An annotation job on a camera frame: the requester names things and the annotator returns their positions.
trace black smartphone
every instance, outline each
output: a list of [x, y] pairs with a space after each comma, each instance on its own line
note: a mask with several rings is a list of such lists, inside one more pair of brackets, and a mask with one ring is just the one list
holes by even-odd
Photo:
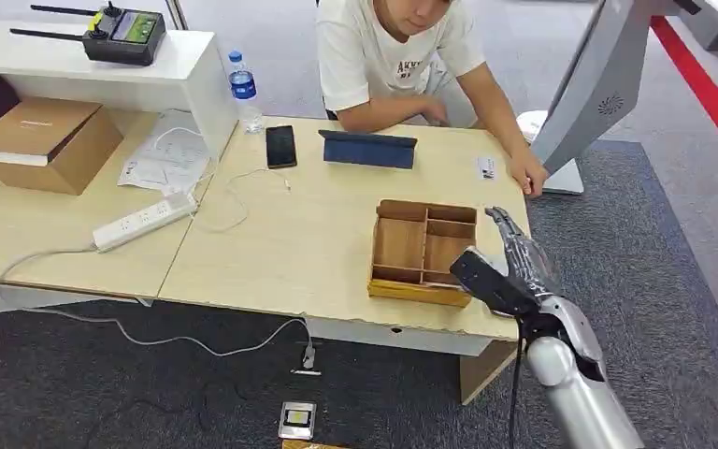
[[295, 167], [295, 139], [292, 126], [266, 128], [268, 168]]

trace red stripe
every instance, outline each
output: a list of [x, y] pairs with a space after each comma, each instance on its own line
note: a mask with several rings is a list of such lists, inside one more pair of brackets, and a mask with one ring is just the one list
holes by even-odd
[[686, 48], [683, 41], [670, 26], [667, 19], [661, 16], [651, 18], [651, 28], [662, 42], [673, 64], [679, 69], [686, 83], [695, 92], [695, 96], [709, 113], [711, 120], [718, 129], [718, 87], [711, 80], [695, 56]]

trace electrical outlet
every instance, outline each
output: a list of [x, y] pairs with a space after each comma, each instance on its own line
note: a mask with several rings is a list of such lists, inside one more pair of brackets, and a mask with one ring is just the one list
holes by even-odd
[[191, 194], [177, 192], [146, 209], [95, 229], [93, 232], [94, 244], [99, 253], [105, 253], [174, 223], [194, 211], [196, 211], [194, 197]]

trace gray machine stand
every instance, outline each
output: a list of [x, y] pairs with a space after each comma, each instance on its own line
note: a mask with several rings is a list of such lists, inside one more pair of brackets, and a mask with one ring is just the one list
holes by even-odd
[[544, 191], [584, 191], [574, 158], [635, 107], [651, 17], [680, 10], [675, 0], [599, 0], [549, 110], [518, 117], [552, 173]]

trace robotic arm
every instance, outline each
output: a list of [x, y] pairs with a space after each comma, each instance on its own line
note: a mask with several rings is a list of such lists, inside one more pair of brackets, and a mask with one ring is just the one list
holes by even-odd
[[501, 208], [485, 210], [499, 227], [508, 276], [469, 247], [451, 273], [492, 311], [513, 316], [526, 340], [527, 364], [546, 389], [564, 437], [574, 449], [645, 447], [615, 396], [590, 322], [562, 297], [538, 244]]

